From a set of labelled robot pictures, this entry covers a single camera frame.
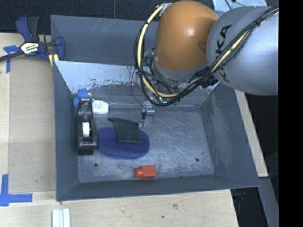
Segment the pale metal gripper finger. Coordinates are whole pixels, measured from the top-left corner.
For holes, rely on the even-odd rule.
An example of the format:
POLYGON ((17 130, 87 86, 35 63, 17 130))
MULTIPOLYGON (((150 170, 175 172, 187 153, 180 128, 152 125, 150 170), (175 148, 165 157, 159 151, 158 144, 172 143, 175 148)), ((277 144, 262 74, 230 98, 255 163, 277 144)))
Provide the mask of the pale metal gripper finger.
POLYGON ((141 112, 141 119, 139 121, 139 127, 145 127, 144 126, 144 119, 145 119, 145 110, 153 110, 153 106, 150 103, 144 103, 143 104, 143 110, 141 112))
POLYGON ((145 110, 145 119, 144 119, 144 126, 151 126, 152 120, 155 115, 155 110, 145 110))

